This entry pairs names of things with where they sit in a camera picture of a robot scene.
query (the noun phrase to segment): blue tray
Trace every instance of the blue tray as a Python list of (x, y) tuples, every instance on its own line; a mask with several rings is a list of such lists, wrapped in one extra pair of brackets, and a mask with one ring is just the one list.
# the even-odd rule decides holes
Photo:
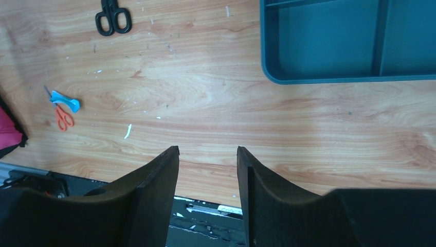
[(435, 0), (260, 0), (278, 84), (436, 79)]

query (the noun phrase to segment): wooden table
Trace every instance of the wooden table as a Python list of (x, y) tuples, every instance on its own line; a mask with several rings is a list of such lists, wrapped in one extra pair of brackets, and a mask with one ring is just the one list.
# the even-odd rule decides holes
[[(276, 85), (257, 0), (119, 1), (133, 29), (110, 37), (100, 1), (0, 3), (0, 94), (30, 137), (3, 162), (112, 181), (179, 145), (176, 194), (239, 206), (241, 145), (317, 193), (436, 188), (435, 81)], [(43, 85), (82, 102), (65, 133)]]

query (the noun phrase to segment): black scissors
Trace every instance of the black scissors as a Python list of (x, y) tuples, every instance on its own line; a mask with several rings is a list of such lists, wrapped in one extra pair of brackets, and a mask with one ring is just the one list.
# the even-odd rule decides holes
[[(101, 0), (101, 8), (102, 12), (96, 14), (96, 24), (98, 32), (103, 36), (110, 36), (115, 31), (117, 33), (126, 33), (132, 29), (132, 18), (130, 17), (130, 13), (125, 8), (118, 8), (117, 0)], [(126, 25), (124, 28), (120, 28), (118, 24), (118, 15), (124, 14), (126, 18)], [(101, 18), (106, 17), (109, 22), (109, 30), (103, 30), (101, 26)]]

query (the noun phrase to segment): tabletop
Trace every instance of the tabletop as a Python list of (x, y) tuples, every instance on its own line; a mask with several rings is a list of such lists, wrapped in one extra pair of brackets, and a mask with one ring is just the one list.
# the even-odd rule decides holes
[[(179, 145), (176, 194), (239, 206), (245, 146), (319, 194), (436, 188), (435, 81), (277, 85), (259, 1), (118, 3), (133, 28), (104, 37), (100, 1), (0, 0), (0, 95), (29, 136), (2, 162), (110, 182)], [(81, 101), (66, 132), (44, 85)]]

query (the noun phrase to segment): plastic container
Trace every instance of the plastic container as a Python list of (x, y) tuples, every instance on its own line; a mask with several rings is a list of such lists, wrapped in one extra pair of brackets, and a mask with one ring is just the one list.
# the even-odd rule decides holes
[(435, 0), (260, 0), (278, 84), (436, 79)]

